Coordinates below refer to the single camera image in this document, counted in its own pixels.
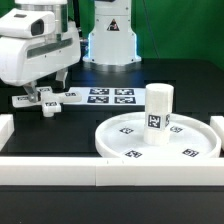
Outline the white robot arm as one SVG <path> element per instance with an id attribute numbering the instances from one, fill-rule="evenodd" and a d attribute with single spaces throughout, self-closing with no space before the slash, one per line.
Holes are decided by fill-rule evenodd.
<path id="1" fill-rule="evenodd" d="M 131 0 L 94 0 L 95 25 L 81 55 L 78 23 L 68 19 L 68 0 L 14 0 L 0 18 L 0 80 L 22 86 L 39 101 L 36 81 L 52 73 L 66 80 L 68 67 L 84 61 L 102 71 L 124 71 L 141 61 L 131 28 Z"/>

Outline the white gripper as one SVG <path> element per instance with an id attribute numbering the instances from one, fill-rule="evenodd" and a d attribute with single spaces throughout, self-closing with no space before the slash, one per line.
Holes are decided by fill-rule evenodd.
<path id="1" fill-rule="evenodd" d="M 66 32 L 62 40 L 45 43 L 44 37 L 33 39 L 0 38 L 0 79 L 9 85 L 23 86 L 32 103 L 40 101 L 35 80 L 56 72 L 56 87 L 66 88 L 70 65 L 81 56 L 79 35 Z"/>

